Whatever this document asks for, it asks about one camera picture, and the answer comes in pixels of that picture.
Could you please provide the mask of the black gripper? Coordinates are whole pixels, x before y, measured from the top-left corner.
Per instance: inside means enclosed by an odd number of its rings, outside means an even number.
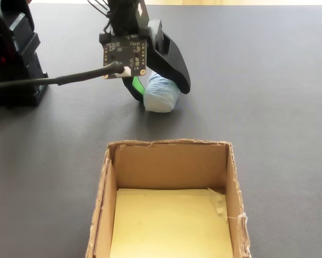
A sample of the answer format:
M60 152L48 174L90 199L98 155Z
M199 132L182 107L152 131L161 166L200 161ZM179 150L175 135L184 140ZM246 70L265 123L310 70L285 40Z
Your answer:
M162 77L173 81L183 94L190 92L190 76L177 44L162 30L160 20L149 21L144 0L108 1L108 18L114 35L139 34L148 29L147 67ZM139 102L143 101L145 88L137 76L124 77L123 84Z

